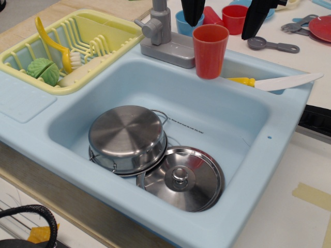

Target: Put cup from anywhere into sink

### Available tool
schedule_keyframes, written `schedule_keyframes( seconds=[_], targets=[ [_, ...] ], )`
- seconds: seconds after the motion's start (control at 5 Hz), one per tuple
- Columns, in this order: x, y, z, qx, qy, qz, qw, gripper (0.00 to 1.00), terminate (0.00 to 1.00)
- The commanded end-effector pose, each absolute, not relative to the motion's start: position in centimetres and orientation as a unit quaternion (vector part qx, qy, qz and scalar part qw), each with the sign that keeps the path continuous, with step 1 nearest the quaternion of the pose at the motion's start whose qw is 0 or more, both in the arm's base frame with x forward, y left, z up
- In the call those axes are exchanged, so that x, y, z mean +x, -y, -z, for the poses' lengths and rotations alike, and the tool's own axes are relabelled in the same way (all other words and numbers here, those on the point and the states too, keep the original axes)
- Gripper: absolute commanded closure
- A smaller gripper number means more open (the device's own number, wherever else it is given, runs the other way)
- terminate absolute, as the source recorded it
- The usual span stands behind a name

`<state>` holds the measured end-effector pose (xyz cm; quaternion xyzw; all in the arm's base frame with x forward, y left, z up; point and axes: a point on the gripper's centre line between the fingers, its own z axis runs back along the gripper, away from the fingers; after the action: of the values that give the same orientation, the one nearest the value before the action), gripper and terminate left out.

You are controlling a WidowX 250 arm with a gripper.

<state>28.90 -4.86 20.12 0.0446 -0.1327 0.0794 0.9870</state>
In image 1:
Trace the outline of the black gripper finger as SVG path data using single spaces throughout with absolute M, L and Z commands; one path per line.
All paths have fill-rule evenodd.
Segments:
M 248 40 L 258 33 L 269 11 L 276 8 L 276 1 L 253 0 L 246 13 L 242 39 Z
M 185 21 L 192 27 L 196 26 L 201 18 L 205 0 L 181 0 Z

